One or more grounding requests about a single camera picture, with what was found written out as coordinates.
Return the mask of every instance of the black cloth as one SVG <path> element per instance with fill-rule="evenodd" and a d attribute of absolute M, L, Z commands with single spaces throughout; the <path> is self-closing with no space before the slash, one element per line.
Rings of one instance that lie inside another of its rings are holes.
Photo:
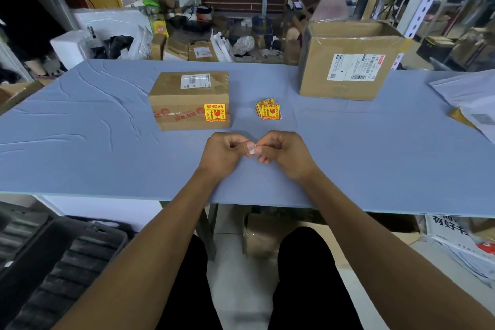
<path fill-rule="evenodd" d="M 315 230 L 299 227 L 282 240 L 278 270 L 268 330 L 362 330 L 330 249 Z M 207 252 L 193 235 L 156 328 L 199 326 L 222 329 L 207 281 Z"/>

